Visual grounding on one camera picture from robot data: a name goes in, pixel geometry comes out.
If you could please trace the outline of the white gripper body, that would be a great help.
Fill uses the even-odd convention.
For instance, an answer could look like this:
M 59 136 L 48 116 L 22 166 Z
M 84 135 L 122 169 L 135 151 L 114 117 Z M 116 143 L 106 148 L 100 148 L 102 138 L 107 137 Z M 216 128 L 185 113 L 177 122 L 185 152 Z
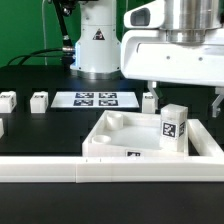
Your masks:
M 224 87 L 224 28 L 208 30 L 201 45 L 167 42 L 162 30 L 130 30 L 121 71 L 129 79 Z

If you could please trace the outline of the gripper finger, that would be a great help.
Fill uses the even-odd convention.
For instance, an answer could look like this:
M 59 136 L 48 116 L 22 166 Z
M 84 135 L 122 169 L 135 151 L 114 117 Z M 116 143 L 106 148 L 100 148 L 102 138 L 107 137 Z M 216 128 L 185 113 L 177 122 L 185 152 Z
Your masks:
M 224 100 L 224 87 L 216 87 L 215 94 L 217 95 L 217 97 L 212 103 L 212 116 L 214 118 L 216 118 L 221 111 L 219 105 Z
M 159 97 L 154 89 L 155 87 L 154 87 L 153 83 L 154 83 L 153 81 L 148 81 L 147 87 L 148 87 L 149 91 L 151 92 L 151 94 L 153 95 L 153 97 L 155 98 L 155 100 L 158 100 Z

